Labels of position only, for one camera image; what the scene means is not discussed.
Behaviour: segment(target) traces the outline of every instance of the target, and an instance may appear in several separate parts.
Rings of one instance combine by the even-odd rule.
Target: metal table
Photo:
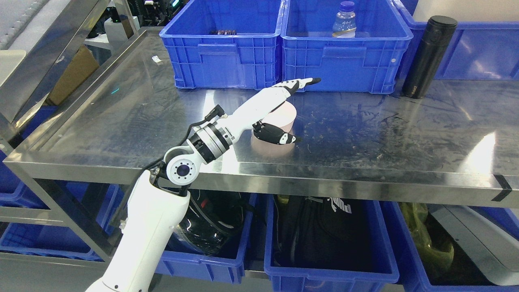
[[[215,104],[231,113],[256,93],[176,89],[158,31],[135,35],[5,160],[78,224],[88,212],[52,180],[129,185]],[[192,188],[519,207],[518,99],[518,82],[499,81],[434,81],[421,100],[297,93],[289,101],[302,142],[269,145],[245,132]],[[87,243],[109,255],[89,224]]]
[[[4,50],[3,57],[7,58],[7,63],[2,62],[7,75],[0,76],[0,151],[9,154],[21,142],[25,126],[108,3],[109,0],[38,0],[3,4],[5,11],[2,11],[0,26],[2,34],[6,35],[0,40],[0,48]],[[130,14],[126,0],[114,0],[114,4],[120,15]],[[132,26],[131,31],[135,32],[135,27]],[[55,183],[38,183],[24,174],[19,175],[42,197],[49,210],[0,207],[0,221],[69,227],[94,246],[103,259],[110,259],[117,238],[108,238],[95,221],[98,202],[101,202],[98,199],[104,195],[106,185],[90,184],[83,204],[79,206],[68,193],[60,203],[49,196],[59,189]],[[63,264],[61,259],[53,261]]]

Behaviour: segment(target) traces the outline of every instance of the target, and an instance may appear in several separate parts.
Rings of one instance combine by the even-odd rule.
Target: black bag
[[[281,266],[371,271],[362,200],[290,196],[280,217],[276,260]]]

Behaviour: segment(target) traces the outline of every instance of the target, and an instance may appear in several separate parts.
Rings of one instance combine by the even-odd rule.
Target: water bottle
[[[355,3],[343,1],[340,3],[339,13],[333,24],[333,37],[355,37]]]

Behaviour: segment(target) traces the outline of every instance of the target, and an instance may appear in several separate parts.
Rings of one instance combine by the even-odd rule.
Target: black tape
[[[496,178],[497,182],[499,182],[499,185],[503,188],[503,190],[495,198],[493,198],[492,201],[501,202],[512,192],[512,187],[508,184],[507,179],[504,178],[503,175],[494,175],[494,177]]]

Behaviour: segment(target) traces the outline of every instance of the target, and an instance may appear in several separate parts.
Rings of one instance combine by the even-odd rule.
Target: blue plastic crate
[[[23,131],[22,137],[27,138],[44,120],[46,120],[57,107],[41,107]],[[5,154],[0,151],[0,206],[1,207],[26,207],[47,208],[47,206],[34,194],[12,171],[1,161]]]
[[[388,94],[413,37],[391,0],[355,2],[355,38],[331,37],[337,0],[287,2],[283,38],[283,80],[320,77],[313,91]]]
[[[420,255],[415,247],[411,233],[407,228],[404,216],[398,203],[380,202],[386,219],[386,226],[391,238],[394,254],[400,270],[400,281],[406,292],[518,292],[519,286],[434,286],[429,281]],[[493,210],[491,217],[505,218],[511,214],[502,210]],[[517,231],[517,220],[509,217],[506,222],[515,222],[510,225],[511,230]]]
[[[160,32],[177,88],[263,89],[281,77],[285,0],[192,0]],[[237,35],[209,35],[236,30]]]
[[[274,201],[270,199],[264,269],[272,281],[274,292],[377,292],[386,283],[395,283],[399,272],[379,203],[364,203],[372,239],[373,272],[275,267],[272,254]]]
[[[27,128],[22,133],[22,137],[27,138],[34,130],[40,126],[44,121],[46,121],[57,109],[53,105],[45,105],[39,108],[38,112],[33,116]]]
[[[255,205],[256,196],[256,194],[251,194],[249,204]],[[165,250],[155,272],[169,276],[187,277],[212,282],[241,283],[241,278],[245,276],[243,259],[249,244],[251,223],[252,213],[247,212],[243,230],[239,238],[238,249],[234,256],[229,258],[211,257]]]
[[[47,208],[12,171],[1,161],[5,154],[0,151],[0,207]]]
[[[393,2],[414,35],[398,72],[405,78],[427,23],[413,19],[418,0]],[[435,78],[519,80],[519,21],[459,22]]]
[[[87,183],[69,182],[67,188],[81,200]],[[120,204],[124,192],[118,185],[110,185],[97,216],[97,222],[108,234],[114,227],[109,220]],[[52,256],[101,261],[101,258],[70,228],[11,223],[0,238],[0,250],[24,255]]]

